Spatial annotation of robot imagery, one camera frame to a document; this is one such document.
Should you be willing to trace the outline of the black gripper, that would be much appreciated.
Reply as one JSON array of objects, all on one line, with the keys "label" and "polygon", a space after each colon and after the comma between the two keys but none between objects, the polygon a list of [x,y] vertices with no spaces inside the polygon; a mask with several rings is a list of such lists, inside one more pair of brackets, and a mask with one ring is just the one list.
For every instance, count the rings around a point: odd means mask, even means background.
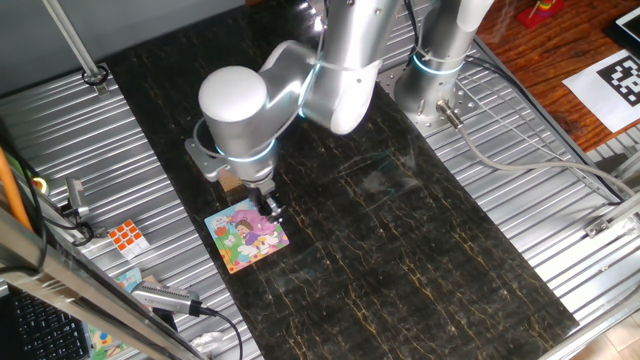
[{"label": "black gripper", "polygon": [[272,197],[276,191],[273,179],[265,178],[257,182],[244,181],[243,184],[248,190],[249,198],[255,202],[260,215],[269,217],[272,223],[281,223],[284,206],[277,198]]}]

